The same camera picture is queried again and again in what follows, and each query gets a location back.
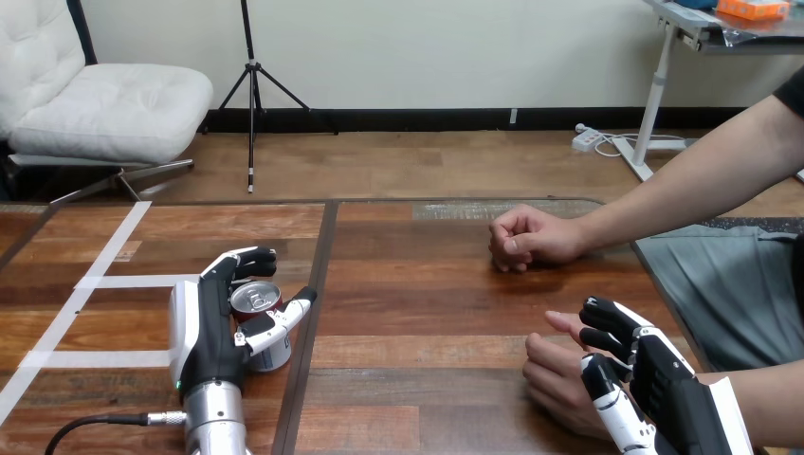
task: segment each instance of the wearable hand controller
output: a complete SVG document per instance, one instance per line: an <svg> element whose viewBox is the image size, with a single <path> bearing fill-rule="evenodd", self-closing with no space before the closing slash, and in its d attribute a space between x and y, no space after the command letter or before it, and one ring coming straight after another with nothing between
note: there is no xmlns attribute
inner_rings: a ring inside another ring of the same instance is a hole
<svg viewBox="0 0 804 455"><path fill-rule="evenodd" d="M614 355L584 356L581 376L622 453L753 453L728 378L712 386L698 382L665 334L620 303L589 297L580 318L590 326L581 330L581 341ZM639 408L621 381L630 381Z"/></svg>
<svg viewBox="0 0 804 455"><path fill-rule="evenodd" d="M186 451L247 455L241 404L247 361L284 342L309 311L316 291L304 287L280 307L241 323L232 333L232 282L276 273L276 251L262 247L222 254L198 283L179 282L171 294L171 378L187 413Z"/></svg>

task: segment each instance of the black sleeve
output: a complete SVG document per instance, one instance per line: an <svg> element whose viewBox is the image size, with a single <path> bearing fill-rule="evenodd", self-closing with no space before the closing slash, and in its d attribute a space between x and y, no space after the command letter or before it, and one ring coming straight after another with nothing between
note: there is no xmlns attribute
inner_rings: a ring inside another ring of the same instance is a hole
<svg viewBox="0 0 804 455"><path fill-rule="evenodd" d="M804 118L804 66L774 92L777 98Z"/></svg>

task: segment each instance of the human hand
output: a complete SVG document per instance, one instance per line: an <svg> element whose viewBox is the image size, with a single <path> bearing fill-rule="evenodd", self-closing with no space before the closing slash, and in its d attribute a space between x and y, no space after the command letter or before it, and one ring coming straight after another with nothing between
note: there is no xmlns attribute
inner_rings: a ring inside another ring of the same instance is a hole
<svg viewBox="0 0 804 455"><path fill-rule="evenodd" d="M524 272L534 260L568 263L583 254L585 239L579 223L520 204L488 226L494 264L502 272Z"/></svg>
<svg viewBox="0 0 804 455"><path fill-rule="evenodd" d="M572 337L580 348L571 350L558 346L539 334L528 336L525 341L528 359L522 367L528 394L569 430L610 440L581 380L580 359L591 351L580 340L584 324L577 315L548 311L545 317L556 330Z"/></svg>

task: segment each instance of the black cable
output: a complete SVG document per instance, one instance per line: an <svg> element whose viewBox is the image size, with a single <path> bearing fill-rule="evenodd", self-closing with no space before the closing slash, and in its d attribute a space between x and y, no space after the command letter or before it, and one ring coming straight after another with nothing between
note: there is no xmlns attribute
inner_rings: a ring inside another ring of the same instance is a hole
<svg viewBox="0 0 804 455"><path fill-rule="evenodd" d="M50 444L45 449L45 455L53 455L56 446L64 436L70 431L84 425L110 424L110 425L137 425L140 427L148 426L148 414L101 414L90 415L81 419L74 420L60 429L50 440Z"/></svg>

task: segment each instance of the gray fabric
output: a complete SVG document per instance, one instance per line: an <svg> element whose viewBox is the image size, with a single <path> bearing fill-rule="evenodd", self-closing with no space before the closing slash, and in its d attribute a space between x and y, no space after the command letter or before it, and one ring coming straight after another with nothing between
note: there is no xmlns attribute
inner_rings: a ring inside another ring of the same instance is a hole
<svg viewBox="0 0 804 455"><path fill-rule="evenodd" d="M794 237L691 226L637 245L712 367L735 371L804 358Z"/></svg>

